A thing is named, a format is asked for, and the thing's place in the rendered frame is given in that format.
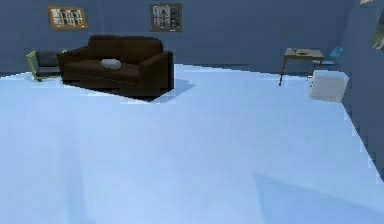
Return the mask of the orange framed wall picture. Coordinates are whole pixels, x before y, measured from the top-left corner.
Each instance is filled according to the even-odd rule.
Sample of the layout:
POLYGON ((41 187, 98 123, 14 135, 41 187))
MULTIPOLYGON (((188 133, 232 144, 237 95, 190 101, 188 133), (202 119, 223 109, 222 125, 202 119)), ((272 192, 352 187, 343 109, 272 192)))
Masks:
POLYGON ((88 24, 83 8, 48 6, 51 26, 55 30, 87 29, 88 24))

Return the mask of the grey cushion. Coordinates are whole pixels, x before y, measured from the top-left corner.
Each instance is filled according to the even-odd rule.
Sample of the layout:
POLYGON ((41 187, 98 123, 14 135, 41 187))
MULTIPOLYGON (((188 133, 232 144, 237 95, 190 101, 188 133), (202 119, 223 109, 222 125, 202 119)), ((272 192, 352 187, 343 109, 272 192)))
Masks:
POLYGON ((103 59, 101 64, 108 69, 120 69, 121 62, 117 59, 103 59))

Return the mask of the grey framed wall picture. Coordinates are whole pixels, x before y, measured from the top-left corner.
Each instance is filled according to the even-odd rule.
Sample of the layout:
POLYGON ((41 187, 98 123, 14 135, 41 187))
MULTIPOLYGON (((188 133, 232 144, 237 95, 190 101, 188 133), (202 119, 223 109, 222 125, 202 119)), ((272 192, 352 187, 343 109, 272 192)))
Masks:
POLYGON ((182 32, 182 4, 158 3, 150 5, 152 32, 182 32))

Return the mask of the brown wooden table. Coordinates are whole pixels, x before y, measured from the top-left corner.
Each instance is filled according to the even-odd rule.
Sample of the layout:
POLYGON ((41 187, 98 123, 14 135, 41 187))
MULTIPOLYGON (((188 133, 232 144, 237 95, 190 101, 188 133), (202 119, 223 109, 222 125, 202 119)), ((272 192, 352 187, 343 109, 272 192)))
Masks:
POLYGON ((287 61, 289 59, 303 59, 303 60, 310 60, 310 61, 319 60, 320 62, 322 62, 324 60, 324 55, 322 54, 322 52, 320 50, 315 50, 315 49, 287 48, 285 53, 284 53, 284 57, 283 57, 282 69, 280 72, 279 85, 282 85, 282 80, 283 80, 283 76, 285 74, 287 61), (299 54, 297 54, 298 50, 308 51, 308 54, 299 55, 299 54))

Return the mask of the white cabinet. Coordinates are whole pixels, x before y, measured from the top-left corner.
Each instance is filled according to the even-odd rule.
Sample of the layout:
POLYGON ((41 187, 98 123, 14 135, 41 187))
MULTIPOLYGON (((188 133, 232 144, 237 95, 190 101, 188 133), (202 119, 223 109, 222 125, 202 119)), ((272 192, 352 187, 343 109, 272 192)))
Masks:
POLYGON ((340 103, 349 77, 340 71, 315 70, 309 86, 309 96, 315 100, 340 103))

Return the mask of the blue chair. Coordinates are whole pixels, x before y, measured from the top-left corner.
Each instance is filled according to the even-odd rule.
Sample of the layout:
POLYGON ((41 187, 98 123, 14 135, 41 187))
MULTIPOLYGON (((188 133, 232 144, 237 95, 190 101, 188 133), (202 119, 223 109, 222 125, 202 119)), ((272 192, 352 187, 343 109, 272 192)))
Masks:
POLYGON ((318 68, 321 66, 333 66, 338 57, 341 55, 342 51, 343 49, 341 47, 334 47, 326 60, 323 60, 322 62, 319 60, 314 60, 312 65, 317 66, 318 68))

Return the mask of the dark brown sofa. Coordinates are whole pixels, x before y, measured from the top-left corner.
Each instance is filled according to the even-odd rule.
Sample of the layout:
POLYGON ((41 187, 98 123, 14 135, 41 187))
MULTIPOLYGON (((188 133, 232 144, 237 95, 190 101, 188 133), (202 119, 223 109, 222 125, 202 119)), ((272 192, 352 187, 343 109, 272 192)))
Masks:
POLYGON ((58 62, 66 85, 147 101, 174 88, 173 53, 154 37, 93 35, 58 62), (117 59, 121 68, 105 68, 103 59, 117 59))

